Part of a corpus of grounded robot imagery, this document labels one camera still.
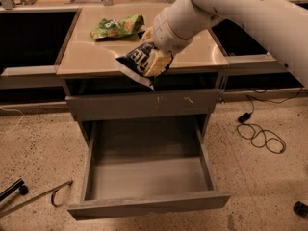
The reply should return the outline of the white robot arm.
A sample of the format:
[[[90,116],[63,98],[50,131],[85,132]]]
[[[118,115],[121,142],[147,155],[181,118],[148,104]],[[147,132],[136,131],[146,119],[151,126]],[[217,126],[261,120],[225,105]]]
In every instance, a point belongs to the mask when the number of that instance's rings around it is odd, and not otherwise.
[[[221,18],[241,26],[308,86],[308,11],[286,0],[176,0],[155,17],[148,41],[177,54]]]

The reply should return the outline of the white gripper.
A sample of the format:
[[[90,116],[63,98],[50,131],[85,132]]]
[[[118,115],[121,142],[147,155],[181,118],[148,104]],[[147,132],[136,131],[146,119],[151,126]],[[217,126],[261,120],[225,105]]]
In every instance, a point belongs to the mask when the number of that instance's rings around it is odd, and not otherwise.
[[[164,8],[155,17],[153,26],[147,28],[141,37],[141,43],[153,42],[159,49],[150,53],[147,60],[147,67],[145,68],[143,75],[145,77],[159,76],[170,64],[172,55],[177,55],[182,52],[192,42],[192,40],[192,37],[183,38],[174,32],[169,25],[167,8]]]

